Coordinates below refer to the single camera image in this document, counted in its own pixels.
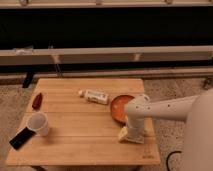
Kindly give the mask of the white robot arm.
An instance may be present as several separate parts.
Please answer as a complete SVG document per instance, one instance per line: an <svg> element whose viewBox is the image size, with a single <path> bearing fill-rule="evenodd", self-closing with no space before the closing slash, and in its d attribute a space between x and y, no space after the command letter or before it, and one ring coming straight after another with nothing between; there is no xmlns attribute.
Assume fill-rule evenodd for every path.
<svg viewBox="0 0 213 171"><path fill-rule="evenodd" d="M143 142L147 117L183 121L186 124L180 171L213 171L213 89L201 95L151 102L146 94L124 106L126 125L120 141Z"/></svg>

